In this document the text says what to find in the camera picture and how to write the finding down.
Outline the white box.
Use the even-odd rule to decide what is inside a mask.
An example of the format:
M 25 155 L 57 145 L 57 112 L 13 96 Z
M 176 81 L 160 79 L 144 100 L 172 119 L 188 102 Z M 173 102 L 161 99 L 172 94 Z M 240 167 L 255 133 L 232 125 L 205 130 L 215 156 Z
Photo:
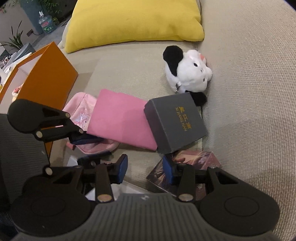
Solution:
M 67 167 L 73 167 L 76 166 L 77 163 L 77 158 L 75 156 L 70 156 L 68 162 L 67 162 Z M 118 197 L 121 194 L 148 194 L 150 193 L 147 190 L 144 190 L 138 186 L 135 186 L 131 183 L 128 183 L 126 181 L 123 181 L 121 184 L 111 184 L 111 189 L 113 192 L 113 197 L 114 200 L 117 200 Z

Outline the dark illustrated card box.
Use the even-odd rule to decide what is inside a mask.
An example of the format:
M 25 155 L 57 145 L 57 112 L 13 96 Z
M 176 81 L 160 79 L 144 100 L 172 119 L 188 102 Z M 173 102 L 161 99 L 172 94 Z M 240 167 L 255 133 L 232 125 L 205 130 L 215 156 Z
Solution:
M 175 154 L 168 154 L 174 162 L 185 163 L 193 166 L 196 170 L 206 170 L 210 168 L 222 167 L 216 156 L 212 152 L 183 150 Z M 172 186 L 166 179 L 163 171 L 163 159 L 148 174 L 147 180 L 158 189 L 176 196 L 177 186 Z

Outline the pink notebook wallet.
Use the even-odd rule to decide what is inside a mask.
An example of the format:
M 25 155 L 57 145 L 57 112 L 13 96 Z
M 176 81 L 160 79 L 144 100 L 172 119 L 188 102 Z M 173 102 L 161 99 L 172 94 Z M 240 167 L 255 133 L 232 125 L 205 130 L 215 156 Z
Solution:
M 87 133 L 155 151 L 157 144 L 144 114 L 147 101 L 103 89 L 93 109 Z

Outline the grey gift box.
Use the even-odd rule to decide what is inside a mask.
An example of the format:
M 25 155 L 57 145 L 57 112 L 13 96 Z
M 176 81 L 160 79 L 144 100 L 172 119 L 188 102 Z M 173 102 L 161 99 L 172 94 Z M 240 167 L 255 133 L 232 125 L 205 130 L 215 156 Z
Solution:
M 178 151 L 208 134 L 189 93 L 153 98 L 145 104 L 144 114 L 161 154 Z

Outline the pink fabric pouch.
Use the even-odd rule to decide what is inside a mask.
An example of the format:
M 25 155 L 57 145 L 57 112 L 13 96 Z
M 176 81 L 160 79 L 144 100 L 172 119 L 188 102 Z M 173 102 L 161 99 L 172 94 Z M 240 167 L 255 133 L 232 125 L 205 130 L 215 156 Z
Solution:
M 85 92 L 78 92 L 65 105 L 63 111 L 69 113 L 72 122 L 86 132 L 96 101 L 97 99 L 95 97 Z M 99 142 L 88 144 L 67 143 L 70 149 L 74 150 L 77 147 L 82 153 L 87 155 L 99 154 L 106 151 L 112 152 L 118 145 L 118 142 L 109 139 L 103 139 Z

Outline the black white dog plush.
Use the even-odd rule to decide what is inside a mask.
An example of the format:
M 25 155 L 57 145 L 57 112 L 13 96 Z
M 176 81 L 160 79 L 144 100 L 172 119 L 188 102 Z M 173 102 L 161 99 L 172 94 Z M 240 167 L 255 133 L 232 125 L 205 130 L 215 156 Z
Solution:
M 171 45 L 163 52 L 163 60 L 166 62 L 166 79 L 174 93 L 188 92 L 196 106 L 203 106 L 207 102 L 204 91 L 213 76 L 206 58 L 197 50 L 184 52 Z

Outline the crochet bunny doll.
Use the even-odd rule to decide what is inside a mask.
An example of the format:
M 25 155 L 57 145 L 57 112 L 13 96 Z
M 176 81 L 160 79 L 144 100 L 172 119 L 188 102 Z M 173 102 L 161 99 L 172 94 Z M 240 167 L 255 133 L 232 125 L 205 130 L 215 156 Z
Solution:
M 15 89 L 13 90 L 13 92 L 12 92 L 12 96 L 13 96 L 13 98 L 12 98 L 12 102 L 14 102 L 14 101 L 17 99 L 18 94 L 19 94 L 20 90 L 22 89 L 22 87 L 23 87 L 23 84 L 20 85 L 20 86 L 18 86 L 17 88 L 15 88 Z

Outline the orange cardboard box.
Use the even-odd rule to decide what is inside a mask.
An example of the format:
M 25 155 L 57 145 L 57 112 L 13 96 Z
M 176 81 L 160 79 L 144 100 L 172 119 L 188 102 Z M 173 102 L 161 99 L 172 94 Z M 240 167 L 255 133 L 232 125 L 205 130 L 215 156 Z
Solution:
M 62 109 L 77 76 L 77 71 L 52 42 L 14 67 L 1 89 L 1 113 L 7 113 L 13 102 L 12 92 L 19 86 L 22 88 L 18 97 Z

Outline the white marble side table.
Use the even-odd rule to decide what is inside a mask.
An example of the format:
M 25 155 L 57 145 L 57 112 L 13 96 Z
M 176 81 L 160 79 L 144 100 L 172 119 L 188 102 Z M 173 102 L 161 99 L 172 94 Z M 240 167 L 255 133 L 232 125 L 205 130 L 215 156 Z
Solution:
M 30 44 L 27 43 L 25 44 L 19 51 L 15 52 L 8 63 L 3 67 L 3 71 L 8 74 L 8 72 L 11 69 L 11 66 L 16 63 L 19 59 L 21 59 L 24 56 L 27 56 L 27 54 L 33 54 L 35 51 L 34 47 Z

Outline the potted spiky plant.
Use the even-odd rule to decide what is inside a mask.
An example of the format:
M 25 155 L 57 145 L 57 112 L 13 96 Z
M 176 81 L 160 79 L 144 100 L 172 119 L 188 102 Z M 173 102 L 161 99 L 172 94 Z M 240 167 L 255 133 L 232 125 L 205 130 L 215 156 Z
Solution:
M 11 47 L 13 50 L 20 50 L 23 47 L 23 42 L 22 42 L 23 31 L 19 31 L 21 24 L 22 24 L 22 21 L 20 21 L 16 31 L 14 31 L 13 26 L 11 26 L 12 37 L 9 37 L 9 41 L 1 42 L 1 47 L 8 46 L 8 47 Z

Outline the water bottle jug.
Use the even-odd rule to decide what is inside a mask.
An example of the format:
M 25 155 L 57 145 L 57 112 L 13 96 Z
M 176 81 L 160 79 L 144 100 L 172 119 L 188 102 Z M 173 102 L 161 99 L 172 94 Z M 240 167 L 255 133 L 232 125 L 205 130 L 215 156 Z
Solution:
M 39 11 L 38 23 L 46 35 L 52 33 L 56 29 L 56 25 L 53 22 L 52 17 L 44 15 L 42 11 Z

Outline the yellow cushion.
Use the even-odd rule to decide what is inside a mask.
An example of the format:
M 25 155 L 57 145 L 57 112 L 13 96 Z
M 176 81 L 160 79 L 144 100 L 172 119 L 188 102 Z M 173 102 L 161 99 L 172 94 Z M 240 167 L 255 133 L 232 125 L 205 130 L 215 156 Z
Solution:
M 196 1 L 77 1 L 65 51 L 132 41 L 203 41 Z

